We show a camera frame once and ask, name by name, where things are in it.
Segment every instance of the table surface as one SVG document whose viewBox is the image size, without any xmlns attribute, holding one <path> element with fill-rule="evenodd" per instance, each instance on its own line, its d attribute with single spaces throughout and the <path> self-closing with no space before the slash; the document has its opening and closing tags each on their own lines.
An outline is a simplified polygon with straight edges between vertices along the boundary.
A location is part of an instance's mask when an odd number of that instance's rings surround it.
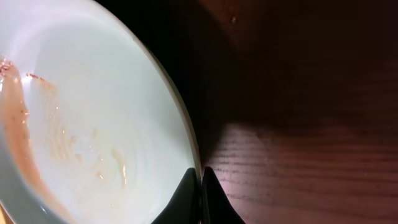
<svg viewBox="0 0 398 224">
<path fill-rule="evenodd" d="M 202 164 L 246 223 L 398 222 L 397 5 L 169 1 Z"/>
</svg>

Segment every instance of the ceramic bowl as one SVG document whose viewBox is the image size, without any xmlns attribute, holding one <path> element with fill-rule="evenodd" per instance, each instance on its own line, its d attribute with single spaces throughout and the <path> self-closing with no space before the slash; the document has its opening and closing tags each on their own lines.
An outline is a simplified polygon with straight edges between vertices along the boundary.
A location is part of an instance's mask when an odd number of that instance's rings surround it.
<svg viewBox="0 0 398 224">
<path fill-rule="evenodd" d="M 0 54 L 24 77 L 32 159 L 70 218 L 24 181 L 0 129 L 9 216 L 19 224 L 154 220 L 185 171 L 200 170 L 189 117 L 159 63 L 94 1 L 5 0 L 0 21 Z"/>
</svg>

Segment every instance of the sauce stain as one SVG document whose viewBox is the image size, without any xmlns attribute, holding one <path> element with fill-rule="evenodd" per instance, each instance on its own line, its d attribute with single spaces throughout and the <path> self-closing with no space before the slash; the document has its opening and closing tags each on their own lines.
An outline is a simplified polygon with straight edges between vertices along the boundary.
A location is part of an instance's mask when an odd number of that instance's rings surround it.
<svg viewBox="0 0 398 224">
<path fill-rule="evenodd" d="M 125 188 L 126 184 L 127 184 L 126 163 L 125 163 L 122 155 L 120 155 L 120 153 L 117 150 L 112 148 L 111 153 L 112 153 L 113 158 L 118 163 L 119 173 L 120 173 L 120 176 L 122 177 L 122 188 Z"/>
<path fill-rule="evenodd" d="M 75 223 L 67 210 L 51 194 L 40 179 L 39 170 L 32 160 L 30 133 L 26 124 L 29 115 L 24 100 L 21 77 L 10 61 L 0 65 L 2 89 L 0 92 L 0 119 L 4 126 L 5 141 L 24 180 L 43 200 L 68 221 Z"/>
<path fill-rule="evenodd" d="M 55 104 L 57 97 L 56 87 L 47 80 L 34 74 L 27 74 L 37 81 L 41 94 L 44 97 L 44 113 L 48 117 L 48 138 L 50 155 L 54 159 L 69 159 L 72 156 L 72 145 L 76 142 L 76 137 L 69 137 L 67 125 L 62 122 L 60 108 Z"/>
</svg>

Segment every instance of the dark wood surface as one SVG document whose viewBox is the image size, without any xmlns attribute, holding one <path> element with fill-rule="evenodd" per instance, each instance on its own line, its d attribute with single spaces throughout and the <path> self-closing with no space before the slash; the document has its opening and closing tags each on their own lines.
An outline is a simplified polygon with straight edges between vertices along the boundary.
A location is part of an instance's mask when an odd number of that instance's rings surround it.
<svg viewBox="0 0 398 224">
<path fill-rule="evenodd" d="M 394 1 L 164 9 L 200 145 L 247 223 L 398 223 Z"/>
</svg>

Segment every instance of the brown sauce residue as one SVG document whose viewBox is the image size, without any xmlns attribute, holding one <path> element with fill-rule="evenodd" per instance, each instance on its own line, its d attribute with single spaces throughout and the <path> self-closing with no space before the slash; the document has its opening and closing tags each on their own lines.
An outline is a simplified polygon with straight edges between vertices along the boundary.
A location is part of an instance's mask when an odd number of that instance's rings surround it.
<svg viewBox="0 0 398 224">
<path fill-rule="evenodd" d="M 0 119 L 3 123 L 5 140 L 24 180 L 63 218 L 74 223 L 70 214 L 51 194 L 48 187 L 40 179 L 40 173 L 32 158 L 30 134 L 27 127 L 29 112 L 24 101 L 21 77 L 15 66 L 9 61 L 0 62 L 2 90 L 0 92 Z M 29 75 L 40 82 L 43 78 Z M 46 88 L 53 88 L 49 83 Z"/>
</svg>

